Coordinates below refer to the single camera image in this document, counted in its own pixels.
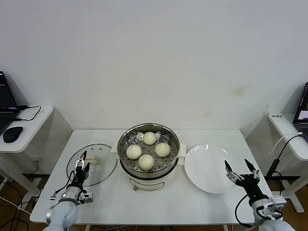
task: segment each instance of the black cable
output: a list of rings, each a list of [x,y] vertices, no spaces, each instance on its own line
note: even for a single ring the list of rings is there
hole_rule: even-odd
[[[19,197],[20,197],[20,202],[16,205],[16,206],[19,206],[19,205],[22,205],[22,204],[25,204],[25,203],[29,203],[29,202],[31,202],[31,201],[28,201],[28,202],[23,202],[23,196],[21,196],[21,193],[19,192],[19,190],[17,189],[17,188],[15,188],[14,186],[12,186],[12,185],[10,185],[10,184],[8,184],[8,183],[5,183],[5,182],[0,182],[0,183],[3,183],[3,184],[6,184],[6,185],[8,185],[8,186],[10,186],[10,187],[12,187],[12,188],[14,188],[17,192],[18,192],[18,194],[19,194]],[[14,212],[14,216],[13,216],[13,218],[12,219],[10,219],[10,220],[8,220],[8,221],[6,221],[3,225],[1,225],[0,226],[0,230],[1,230],[1,228],[2,227],[4,227],[6,224],[8,224],[10,221],[11,221],[11,226],[10,226],[10,230],[12,230],[12,227],[13,227],[13,221],[14,220],[17,220],[17,223],[16,223],[16,226],[15,226],[15,229],[14,229],[14,231],[16,230],[16,228],[17,228],[17,226],[18,226],[18,222],[20,221],[20,222],[22,222],[22,223],[24,223],[24,224],[26,224],[26,226],[27,226],[27,231],[28,231],[28,229],[29,229],[29,225],[28,225],[28,223],[27,222],[25,222],[25,221],[23,221],[23,220],[20,220],[20,214],[21,214],[21,210],[19,211],[19,215],[18,215],[18,218],[15,218],[15,215],[16,215],[16,212],[17,212],[17,208],[15,209],[15,212]]]
[[[279,196],[281,196],[281,192],[282,192],[282,175],[278,171],[275,171],[275,172],[278,173],[280,175],[280,177],[281,177],[281,179],[280,179],[280,191],[279,191]]]
[[[278,166],[278,164],[279,164],[279,162],[280,162],[279,158],[280,158],[281,154],[283,153],[284,149],[286,148],[286,146],[288,145],[288,143],[289,143],[292,139],[294,139],[295,137],[299,137],[299,136],[303,136],[303,135],[301,134],[301,135],[293,136],[291,139],[289,139],[289,140],[285,143],[285,145],[284,145],[283,149],[281,150],[281,152],[280,152],[278,158],[273,160],[273,163],[271,164],[271,166],[270,166],[270,168],[269,168],[269,170],[268,170],[268,172],[267,172],[267,174],[266,174],[267,178],[271,177],[271,176],[273,175],[273,173],[276,171],[276,168],[277,168],[277,166]]]
[[[175,231],[175,230],[174,230],[174,228],[172,228],[170,225],[169,225],[169,228],[171,228],[171,229],[172,229],[172,231]]]
[[[21,119],[20,117],[17,117],[15,119],[13,119],[13,121],[20,121],[20,120],[31,121],[31,120],[33,120],[37,116],[37,114],[40,112],[40,110],[42,108],[40,105],[38,105],[38,106],[26,106],[26,108],[33,108],[33,107],[39,107],[39,109],[38,109],[38,111],[35,113],[35,115],[31,119]]]
[[[14,189],[18,192],[19,196],[21,197],[20,192],[19,192],[18,189],[15,188],[14,186],[12,186],[12,185],[10,185],[10,184],[8,184],[8,183],[5,183],[5,182],[0,182],[0,184],[6,184],[6,185],[8,185],[8,186],[14,188]],[[35,200],[33,200],[33,201],[27,201],[27,202],[22,202],[22,203],[17,204],[16,206],[19,206],[19,205],[22,205],[22,204],[26,204],[26,203],[30,203],[30,202],[34,202],[34,201],[35,201]],[[13,205],[0,205],[0,207],[13,207]]]
[[[237,203],[237,205],[236,205],[236,207],[235,207],[234,213],[235,213],[235,218],[236,218],[237,222],[239,222],[241,225],[243,225],[243,226],[245,226],[245,227],[247,227],[247,228],[251,228],[251,227],[252,227],[251,225],[245,224],[245,223],[241,223],[240,220],[239,220],[238,217],[237,217],[237,208],[239,207],[239,205],[241,204],[241,202],[242,202],[247,196],[248,196],[248,195],[246,194],[246,196],[244,196],[244,197],[239,201],[239,203]]]
[[[261,210],[261,209],[263,209],[263,206],[260,206],[260,207],[256,208],[257,214],[258,214],[260,217],[262,217],[263,219],[265,219],[265,220],[271,220],[271,218],[265,217],[265,216],[263,216],[263,215],[260,214],[259,210]],[[282,212],[281,212],[281,211],[275,209],[274,212],[279,213],[279,216],[276,217],[275,220],[278,220],[278,219],[282,218],[283,215],[282,215]]]
[[[289,139],[289,140],[285,143],[283,149],[281,150],[281,152],[280,152],[280,154],[279,154],[279,156],[278,156],[278,158],[277,158],[278,160],[279,160],[281,154],[283,153],[284,149],[286,148],[287,144],[288,144],[291,140],[293,140],[295,137],[299,137],[299,136],[303,136],[303,135],[293,136],[291,139]]]
[[[71,173],[69,174],[69,177],[68,177],[68,179],[67,179],[67,182],[66,182],[65,186],[63,186],[62,188],[60,188],[60,189],[58,189],[57,191],[55,191],[56,194],[57,194],[59,191],[61,191],[62,189],[64,189],[64,188],[68,185],[69,180],[71,179],[71,176],[72,176],[72,173],[73,173],[73,172],[74,172],[74,170],[72,170]]]

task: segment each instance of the white wall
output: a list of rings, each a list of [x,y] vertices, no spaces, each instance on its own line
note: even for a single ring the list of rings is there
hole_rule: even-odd
[[[307,81],[307,8],[299,0],[1,1],[0,69],[21,100],[52,104],[73,129],[240,128],[264,170],[276,141],[264,116],[294,111]]]

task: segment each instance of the cable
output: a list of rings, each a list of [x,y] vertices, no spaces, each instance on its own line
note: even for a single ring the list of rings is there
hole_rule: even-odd
[[[35,170],[34,170],[34,171],[32,171],[32,172],[30,172],[29,174],[25,175],[24,177],[28,177],[28,176],[30,176],[31,174],[35,173],[35,172],[38,170],[39,161],[38,161],[38,160],[36,160],[36,163],[37,163],[37,166],[36,166]]]
[[[125,227],[126,225],[122,225],[122,226],[117,226],[117,227],[113,227],[113,228],[109,228],[109,227],[112,227],[112,226],[108,226],[106,231],[109,231],[109,230],[113,230],[113,229],[118,229],[118,228],[122,228],[122,227]]]
[[[60,188],[60,189],[58,189],[57,191],[55,191],[55,194],[57,194],[59,191],[61,191],[62,189],[64,189],[64,188],[68,185],[69,180],[71,179],[71,176],[72,176],[72,173],[73,173],[73,172],[74,172],[74,170],[72,170],[71,173],[69,174],[69,177],[68,177],[68,179],[67,179],[67,182],[66,182],[65,186],[63,186],[62,188]]]
[[[37,116],[37,114],[40,112],[40,110],[41,110],[41,108],[42,108],[40,105],[38,105],[38,106],[26,106],[26,105],[18,106],[19,109],[20,109],[20,108],[24,108],[24,107],[25,107],[25,109],[26,109],[26,108],[39,107],[39,109],[38,109],[38,111],[35,113],[35,115],[34,115],[31,119],[22,119],[22,118],[20,118],[20,117],[17,117],[17,118],[14,118],[13,121],[20,121],[20,120],[31,121],[31,120],[33,120],[33,119]]]
[[[285,145],[284,145],[283,149],[281,150],[281,152],[280,152],[278,158],[273,160],[273,163],[271,164],[271,166],[270,166],[270,168],[269,168],[269,170],[268,170],[268,172],[267,172],[267,174],[266,174],[267,177],[271,177],[271,176],[273,175],[273,173],[275,172],[275,170],[276,170],[276,168],[277,168],[277,166],[278,166],[278,164],[279,164],[279,162],[280,162],[279,158],[280,158],[281,154],[283,153],[284,149],[286,148],[287,144],[288,144],[292,139],[294,139],[295,137],[299,137],[299,136],[302,136],[302,133],[301,133],[300,135],[293,136],[291,139],[289,139],[289,140],[285,143]]]
[[[282,192],[282,175],[278,171],[275,171],[275,172],[278,173],[280,175],[280,177],[281,177],[281,179],[280,179],[280,191],[279,191],[279,196],[281,196],[281,192]]]
[[[289,139],[289,140],[285,143],[283,149],[281,150],[281,152],[280,152],[280,154],[279,154],[279,156],[278,156],[278,158],[277,158],[278,160],[279,160],[281,154],[283,153],[284,149],[286,148],[287,144],[288,144],[291,140],[293,140],[295,137],[299,137],[299,136],[302,136],[302,134],[292,137],[291,139]]]
[[[15,206],[16,208],[20,209],[21,211],[24,211],[25,213],[28,213],[29,215],[31,215],[31,213],[29,213],[28,211],[25,211],[25,210],[19,208],[17,205],[15,205],[14,203],[8,201],[7,199],[4,199],[4,198],[1,197],[1,196],[0,196],[0,198],[1,198],[2,200],[6,201],[6,202],[8,202],[8,203],[10,203],[10,204],[12,204],[13,206]]]
[[[236,218],[237,222],[239,222],[241,225],[243,225],[243,226],[245,226],[245,227],[247,227],[247,228],[251,228],[251,227],[252,227],[251,225],[245,224],[245,223],[241,223],[240,220],[239,220],[238,217],[237,217],[237,208],[239,207],[239,205],[241,204],[241,202],[242,202],[247,196],[248,196],[248,195],[246,194],[246,196],[244,196],[244,197],[239,201],[239,203],[237,203],[237,205],[236,205],[236,207],[235,207],[234,213],[235,213],[235,218]]]
[[[21,194],[20,194],[20,192],[18,191],[17,188],[15,188],[14,186],[12,186],[12,185],[10,185],[10,184],[8,184],[8,183],[5,183],[5,182],[1,182],[1,183],[6,184],[6,185],[8,185],[8,186],[14,188],[14,189],[16,190],[16,192],[18,193],[19,197],[20,197],[20,203],[19,203],[18,205],[24,204],[24,203],[22,203],[22,201],[23,201],[22,198],[23,198],[23,197],[21,196]],[[2,227],[4,227],[4,226],[5,226],[6,224],[8,224],[10,221],[11,221],[10,230],[12,230],[13,221],[14,221],[14,220],[17,220],[17,223],[16,223],[16,226],[15,226],[15,229],[14,229],[14,230],[16,230],[16,227],[17,227],[17,225],[18,225],[18,222],[20,221],[20,222],[25,223],[25,224],[27,225],[27,231],[28,231],[28,228],[29,228],[29,227],[28,227],[28,223],[25,222],[25,221],[23,221],[23,220],[20,220],[20,219],[19,219],[19,218],[20,218],[20,213],[21,213],[21,211],[19,211],[18,218],[15,218],[15,214],[16,214],[17,210],[18,210],[18,209],[15,209],[15,212],[14,212],[14,215],[13,215],[13,218],[12,218],[12,219],[6,221],[3,225],[0,226],[0,230],[1,230]]]
[[[267,156],[269,156],[269,154],[271,154],[271,153],[275,150],[275,148],[276,148],[276,146],[278,145],[278,143],[279,143],[284,137],[290,136],[290,135],[302,135],[302,134],[303,134],[302,132],[297,132],[297,133],[289,133],[289,134],[286,134],[286,135],[282,136],[282,137],[277,141],[277,143],[274,145],[273,149],[267,154]]]

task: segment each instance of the power cord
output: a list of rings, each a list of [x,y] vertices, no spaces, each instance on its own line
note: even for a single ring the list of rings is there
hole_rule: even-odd
[[[32,172],[30,172],[30,173],[29,173],[29,174],[27,174],[27,175],[24,175],[24,177],[28,177],[28,176],[30,176],[31,174],[35,173],[35,172],[38,170],[39,161],[38,161],[38,160],[36,160],[35,162],[37,163],[37,165],[36,165],[36,167],[35,167],[35,170],[34,170],[34,171],[32,171]]]
[[[281,152],[280,152],[278,158],[277,158],[277,159],[274,159],[273,163],[271,164],[271,166],[270,166],[270,168],[269,168],[269,170],[268,170],[268,172],[267,172],[267,174],[266,174],[267,177],[271,177],[271,176],[273,175],[273,173],[276,171],[276,168],[277,168],[277,166],[278,166],[278,164],[279,164],[279,162],[280,162],[279,158],[280,158],[281,154],[283,153],[284,149],[286,148],[286,146],[288,145],[288,143],[289,143],[291,140],[293,140],[294,138],[296,138],[296,137],[303,136],[303,133],[302,133],[302,132],[299,132],[299,133],[297,133],[297,134],[299,134],[299,135],[293,136],[291,139],[289,139],[289,140],[285,143],[285,145],[284,145],[283,149],[281,150]]]
[[[27,106],[27,105],[20,105],[20,106],[18,106],[18,109],[21,110],[21,111],[25,110],[27,108],[33,108],[33,107],[39,107],[39,109],[38,109],[38,111],[35,113],[35,115],[31,119],[22,119],[20,117],[17,117],[17,118],[14,118],[13,121],[20,121],[20,120],[31,121],[31,120],[33,120],[37,116],[37,114],[40,112],[40,110],[42,108],[40,105],[38,105],[38,106]]]
[[[279,191],[279,196],[281,196],[281,192],[282,192],[282,175],[281,175],[281,173],[279,171],[275,171],[275,172],[278,173],[280,175],[280,177],[281,177],[281,179],[280,179],[280,191]]]
[[[243,226],[245,226],[245,227],[247,227],[247,228],[251,228],[251,227],[252,227],[251,225],[240,222],[240,220],[239,220],[238,217],[237,217],[237,208],[239,207],[239,205],[241,204],[241,202],[242,202],[247,196],[248,196],[248,195],[246,194],[246,195],[239,201],[239,203],[237,203],[237,205],[236,205],[236,207],[235,207],[234,213],[235,213],[235,218],[236,218],[237,222],[239,222],[241,225],[243,225]]]
[[[276,142],[276,144],[274,145],[273,149],[267,154],[267,156],[269,156],[269,155],[275,150],[276,146],[279,144],[280,141],[283,140],[284,137],[290,136],[290,135],[303,135],[303,133],[302,133],[302,132],[296,132],[296,133],[289,133],[289,134],[286,134],[286,135],[282,136],[282,137]]]
[[[10,185],[10,184],[8,184],[8,183],[5,183],[5,182],[2,182],[2,183],[3,183],[3,184],[6,184],[6,185],[9,185],[10,187],[12,187],[12,188],[14,188],[14,189],[16,190],[16,192],[18,193],[18,195],[19,195],[19,197],[20,197],[20,203],[19,203],[18,205],[24,204],[24,203],[23,203],[23,199],[22,199],[23,197],[21,196],[21,194],[20,194],[20,192],[18,191],[17,188],[15,188],[14,186],[12,186],[12,185]],[[15,205],[15,204],[13,204],[13,203],[10,202],[10,201],[7,201],[7,202],[9,202],[9,203],[11,203],[13,206],[17,207],[17,209],[15,209],[13,218],[10,219],[10,220],[8,220],[8,221],[6,221],[4,224],[2,224],[2,225],[0,226],[0,230],[1,230],[6,224],[8,224],[10,221],[11,221],[10,230],[12,230],[13,221],[14,221],[14,220],[17,220],[17,223],[16,223],[16,226],[15,226],[15,229],[14,229],[14,230],[16,230],[16,227],[18,226],[18,222],[20,221],[20,222],[26,224],[26,230],[28,231],[28,229],[29,229],[28,223],[25,222],[25,221],[23,221],[23,220],[20,220],[20,213],[21,213],[21,211],[19,211],[19,216],[18,216],[18,218],[15,218],[16,212],[17,212],[17,210],[18,210],[18,205]]]

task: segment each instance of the white cable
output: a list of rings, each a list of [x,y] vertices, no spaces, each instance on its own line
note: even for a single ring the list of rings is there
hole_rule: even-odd
[[[302,132],[297,132],[297,133],[289,133],[289,134],[286,134],[284,136],[282,136],[278,141],[277,143],[275,144],[275,146],[273,147],[273,149],[267,154],[267,156],[269,156],[276,148],[276,146],[278,145],[278,143],[286,136],[290,136],[290,135],[302,135],[303,133]]]
[[[113,228],[107,227],[106,231],[113,230],[113,229],[117,229],[117,228],[122,228],[122,227],[125,227],[125,226],[126,226],[126,225],[117,226],[117,227],[113,227]]]
[[[20,209],[21,211],[24,211],[25,213],[28,213],[29,215],[31,215],[31,213],[29,213],[29,212],[27,212],[27,211],[25,211],[25,210],[21,209],[20,207],[18,207],[18,206],[17,206],[17,205],[15,205],[14,203],[12,203],[12,202],[10,202],[10,201],[8,201],[8,200],[4,199],[4,198],[3,198],[3,197],[1,197],[1,196],[0,196],[0,198],[1,198],[2,200],[5,200],[6,202],[8,202],[8,203],[12,204],[13,206],[15,206],[16,208]]]

